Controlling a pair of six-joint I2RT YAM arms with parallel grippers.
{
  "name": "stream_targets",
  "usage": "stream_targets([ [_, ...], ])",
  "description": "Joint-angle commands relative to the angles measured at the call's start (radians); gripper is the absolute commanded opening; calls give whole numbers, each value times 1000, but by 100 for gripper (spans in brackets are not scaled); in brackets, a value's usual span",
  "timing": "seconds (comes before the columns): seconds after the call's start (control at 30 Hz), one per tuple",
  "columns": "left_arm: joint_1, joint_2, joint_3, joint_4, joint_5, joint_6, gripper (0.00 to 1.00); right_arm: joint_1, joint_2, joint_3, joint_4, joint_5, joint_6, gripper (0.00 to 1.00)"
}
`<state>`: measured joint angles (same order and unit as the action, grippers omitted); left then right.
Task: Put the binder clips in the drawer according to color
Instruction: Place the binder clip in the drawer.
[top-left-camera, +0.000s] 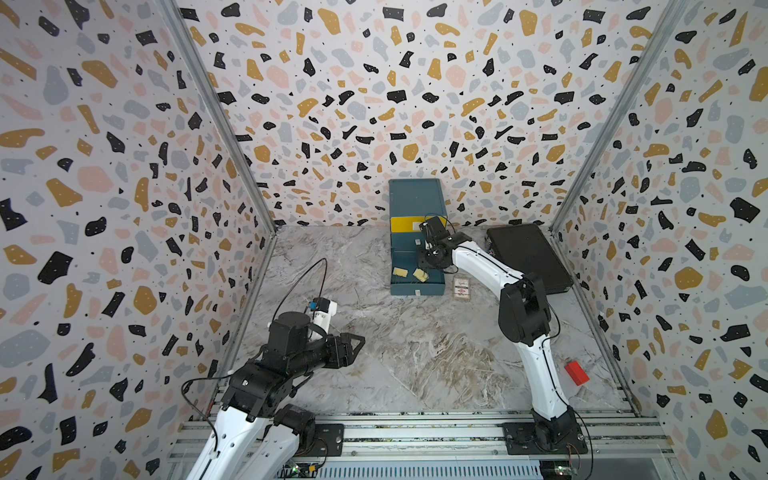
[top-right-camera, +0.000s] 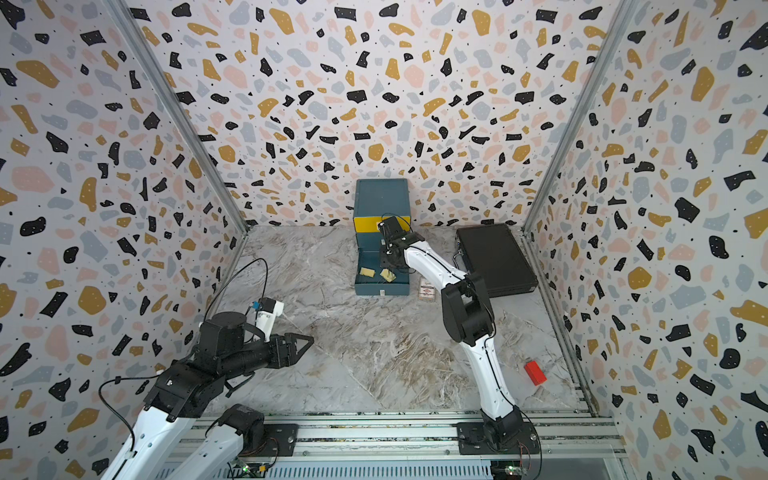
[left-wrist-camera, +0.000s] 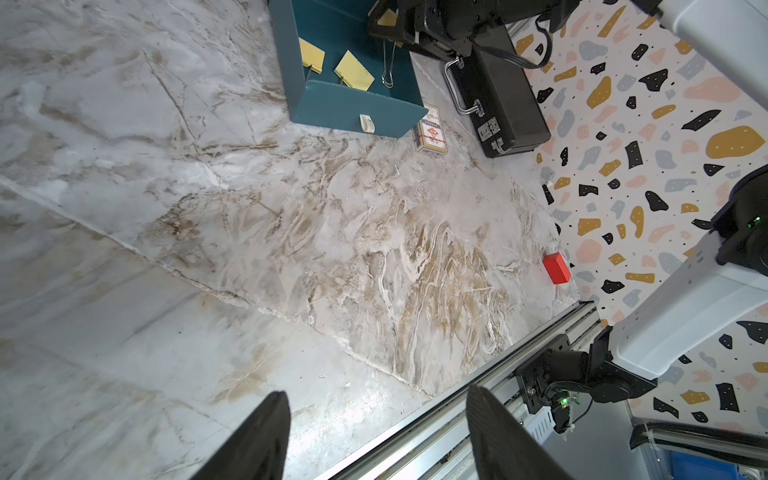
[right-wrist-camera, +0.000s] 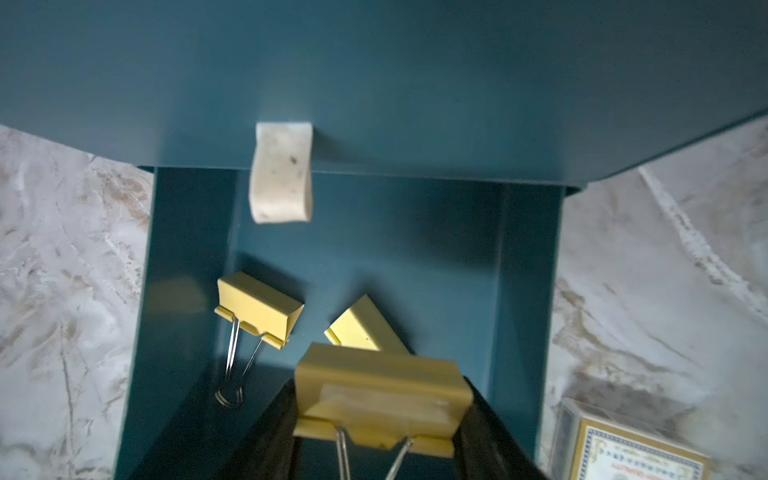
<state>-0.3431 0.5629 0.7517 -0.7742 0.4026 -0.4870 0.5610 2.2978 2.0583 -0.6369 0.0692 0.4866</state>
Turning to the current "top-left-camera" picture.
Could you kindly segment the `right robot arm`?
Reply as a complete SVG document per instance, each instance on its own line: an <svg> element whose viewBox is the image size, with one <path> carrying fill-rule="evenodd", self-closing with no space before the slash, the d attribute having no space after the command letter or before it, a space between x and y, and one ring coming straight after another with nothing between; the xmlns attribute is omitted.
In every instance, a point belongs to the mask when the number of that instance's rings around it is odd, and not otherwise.
<svg viewBox="0 0 768 480"><path fill-rule="evenodd" d="M552 311L542 279L525 275L482 250L471 237L450 232L439 216L419 224L424 237L419 261L431 269L456 267L496 295L501 333L520 355L532 395L531 441L545 452L578 432L577 415L560 384L551 350Z"/></svg>

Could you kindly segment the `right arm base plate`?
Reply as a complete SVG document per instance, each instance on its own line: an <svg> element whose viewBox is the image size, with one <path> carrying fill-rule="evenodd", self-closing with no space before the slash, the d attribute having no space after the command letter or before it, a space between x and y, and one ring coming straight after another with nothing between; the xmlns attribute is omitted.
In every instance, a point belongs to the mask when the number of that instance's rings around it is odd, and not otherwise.
<svg viewBox="0 0 768 480"><path fill-rule="evenodd" d="M508 455L587 454L586 436L578 427L559 435L533 422L509 422L502 426Z"/></svg>

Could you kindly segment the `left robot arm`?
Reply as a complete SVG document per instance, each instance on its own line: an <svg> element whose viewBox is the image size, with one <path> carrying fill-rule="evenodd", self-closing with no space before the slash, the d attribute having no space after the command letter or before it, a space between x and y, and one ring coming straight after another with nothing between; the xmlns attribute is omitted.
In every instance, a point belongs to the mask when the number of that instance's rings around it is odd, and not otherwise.
<svg viewBox="0 0 768 480"><path fill-rule="evenodd" d="M261 354L227 377L212 432L189 479L273 479L316 445L315 415L287 404L320 369L353 365L366 339L327 331L336 304L312 313L284 312L269 326Z"/></svg>

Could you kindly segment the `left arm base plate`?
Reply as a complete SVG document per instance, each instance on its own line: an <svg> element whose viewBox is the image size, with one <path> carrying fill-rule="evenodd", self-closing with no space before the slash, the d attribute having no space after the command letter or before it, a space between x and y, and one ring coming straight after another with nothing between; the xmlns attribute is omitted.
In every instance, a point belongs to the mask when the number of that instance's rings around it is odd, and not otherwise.
<svg viewBox="0 0 768 480"><path fill-rule="evenodd" d="M344 434L342 423L312 424L299 435L299 447L294 457L340 457Z"/></svg>

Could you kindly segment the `teal drawer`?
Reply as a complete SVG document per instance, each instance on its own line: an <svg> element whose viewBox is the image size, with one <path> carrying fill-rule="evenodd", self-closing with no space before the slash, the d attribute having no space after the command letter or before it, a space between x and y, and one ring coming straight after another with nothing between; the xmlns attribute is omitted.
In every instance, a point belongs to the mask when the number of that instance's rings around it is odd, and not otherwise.
<svg viewBox="0 0 768 480"><path fill-rule="evenodd" d="M424 270L429 279L422 283L413 276L413 271L420 268L418 254L392 252L392 275L390 279L390 293L393 296L442 296L445 293L445 274L439 270ZM393 275L393 269L402 268L409 272L407 278Z"/></svg>
<svg viewBox="0 0 768 480"><path fill-rule="evenodd" d="M425 243L425 237L420 232L392 232L390 234L391 249L394 252L416 254Z"/></svg>

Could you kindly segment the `yellow top drawer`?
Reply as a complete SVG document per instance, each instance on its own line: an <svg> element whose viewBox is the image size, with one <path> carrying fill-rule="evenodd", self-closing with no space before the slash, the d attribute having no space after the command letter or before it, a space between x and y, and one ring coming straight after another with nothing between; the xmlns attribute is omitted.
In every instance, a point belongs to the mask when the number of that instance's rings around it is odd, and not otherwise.
<svg viewBox="0 0 768 480"><path fill-rule="evenodd" d="M392 217L390 219L390 232L393 234L419 233L421 231L421 225L432 218L435 218L443 226L447 225L447 220L439 215L400 216Z"/></svg>

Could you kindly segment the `teal bottom drawer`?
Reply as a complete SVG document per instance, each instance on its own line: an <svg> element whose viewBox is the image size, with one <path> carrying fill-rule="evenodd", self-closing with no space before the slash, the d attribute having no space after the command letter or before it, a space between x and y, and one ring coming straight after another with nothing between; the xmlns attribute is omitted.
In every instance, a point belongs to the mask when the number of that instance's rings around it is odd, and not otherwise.
<svg viewBox="0 0 768 480"><path fill-rule="evenodd" d="M424 270L429 279L422 283L413 276L413 271L420 268L418 254L392 252L392 275L390 279L390 293L393 296L442 296L445 293L445 274L439 270ZM393 275L393 269L402 268L409 272L407 278Z"/></svg>

